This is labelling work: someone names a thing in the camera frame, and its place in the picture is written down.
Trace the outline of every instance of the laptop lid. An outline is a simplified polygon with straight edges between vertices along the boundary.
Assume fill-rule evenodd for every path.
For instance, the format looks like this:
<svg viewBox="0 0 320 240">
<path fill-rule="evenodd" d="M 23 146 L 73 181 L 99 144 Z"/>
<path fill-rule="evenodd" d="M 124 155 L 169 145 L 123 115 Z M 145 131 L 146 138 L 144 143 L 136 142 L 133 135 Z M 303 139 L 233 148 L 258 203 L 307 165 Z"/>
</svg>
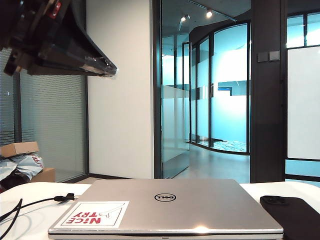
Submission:
<svg viewBox="0 0 320 240">
<path fill-rule="evenodd" d="M 280 239 L 283 228 L 231 179 L 96 181 L 51 239 Z"/>
</svg>

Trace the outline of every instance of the ceiling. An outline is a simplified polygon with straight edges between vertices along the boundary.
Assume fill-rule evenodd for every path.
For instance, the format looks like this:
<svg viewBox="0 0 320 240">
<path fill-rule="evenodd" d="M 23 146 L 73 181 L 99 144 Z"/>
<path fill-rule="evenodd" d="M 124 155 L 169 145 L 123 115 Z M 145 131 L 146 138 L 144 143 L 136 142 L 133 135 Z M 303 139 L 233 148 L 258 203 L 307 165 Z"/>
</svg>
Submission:
<svg viewBox="0 0 320 240">
<path fill-rule="evenodd" d="M 231 17 L 245 13 L 251 8 L 251 0 L 195 0 L 211 9 Z M 213 13 L 206 18 L 207 10 L 187 0 L 162 0 L 162 35 L 190 33 L 194 28 L 227 20 L 226 17 Z M 181 17 L 189 15 L 178 31 Z"/>
</svg>

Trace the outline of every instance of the venetian blinds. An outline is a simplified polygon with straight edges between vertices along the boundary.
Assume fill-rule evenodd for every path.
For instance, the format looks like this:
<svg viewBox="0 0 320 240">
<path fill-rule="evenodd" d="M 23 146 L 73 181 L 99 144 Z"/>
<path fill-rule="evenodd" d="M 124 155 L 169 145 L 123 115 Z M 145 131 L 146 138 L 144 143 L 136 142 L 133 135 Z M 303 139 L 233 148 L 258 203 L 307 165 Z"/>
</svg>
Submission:
<svg viewBox="0 0 320 240">
<path fill-rule="evenodd" d="M 14 80 L 4 73 L 11 50 L 0 51 L 0 145 L 15 142 Z"/>
<path fill-rule="evenodd" d="M 85 173 L 87 157 L 86 81 L 83 76 L 20 73 L 22 141 L 37 141 L 56 181 Z"/>
</svg>

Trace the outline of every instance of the cable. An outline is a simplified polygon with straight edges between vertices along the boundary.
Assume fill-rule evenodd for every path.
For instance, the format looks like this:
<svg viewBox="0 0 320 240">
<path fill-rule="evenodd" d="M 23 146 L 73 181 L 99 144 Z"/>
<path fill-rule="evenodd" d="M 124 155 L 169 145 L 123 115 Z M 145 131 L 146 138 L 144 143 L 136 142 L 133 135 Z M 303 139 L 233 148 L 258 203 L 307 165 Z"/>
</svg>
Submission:
<svg viewBox="0 0 320 240">
<path fill-rule="evenodd" d="M 0 240 L 3 239 L 7 233 L 11 230 L 12 226 L 15 224 L 15 221 L 19 215 L 19 212 L 20 212 L 20 209 L 21 209 L 21 205 L 22 205 L 22 198 L 20 199 L 19 203 L 15 206 L 14 210 L 16 211 L 15 215 L 14 215 L 14 218 L 10 224 L 10 226 L 8 227 L 8 229 L 4 232 L 4 234 L 2 234 L 0 236 Z"/>
<path fill-rule="evenodd" d="M 55 196 L 55 197 L 51 197 L 51 198 L 46 198 L 46 199 L 42 199 L 42 200 L 39 200 L 39 201 L 34 201 L 34 202 L 31 202 L 31 203 L 28 203 L 26 205 L 23 205 L 22 206 L 22 201 L 23 199 L 21 198 L 19 203 L 9 212 L 7 212 L 6 214 L 3 214 L 2 216 L 0 216 L 0 223 L 5 220 L 9 215 L 11 215 L 12 213 L 16 212 L 15 215 L 14 215 L 14 218 L 10 224 L 10 226 L 8 227 L 8 229 L 4 232 L 4 234 L 2 234 L 0 236 L 0 240 L 3 239 L 5 237 L 5 235 L 10 231 L 10 229 L 12 228 L 12 226 L 14 225 L 17 217 L 18 217 L 18 214 L 20 212 L 20 209 L 23 209 L 25 207 L 28 207 L 30 205 L 34 205 L 34 204 L 38 204 L 38 203 L 41 203 L 41 202 L 45 202 L 45 201 L 50 201 L 50 200 L 54 200 L 56 202 L 63 202 L 63 201 L 67 201 L 67 200 L 75 200 L 78 196 L 75 196 L 74 193 L 68 193 L 66 196 Z"/>
</svg>

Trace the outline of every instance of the sticker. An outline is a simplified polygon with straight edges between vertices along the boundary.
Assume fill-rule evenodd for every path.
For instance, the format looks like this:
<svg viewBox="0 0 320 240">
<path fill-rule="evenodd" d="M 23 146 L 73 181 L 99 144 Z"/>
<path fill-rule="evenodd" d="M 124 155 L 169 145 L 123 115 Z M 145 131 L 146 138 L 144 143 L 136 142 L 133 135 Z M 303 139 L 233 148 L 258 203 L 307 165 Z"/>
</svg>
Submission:
<svg viewBox="0 0 320 240">
<path fill-rule="evenodd" d="M 62 218 L 55 228 L 119 227 L 129 201 L 80 201 Z"/>
</svg>

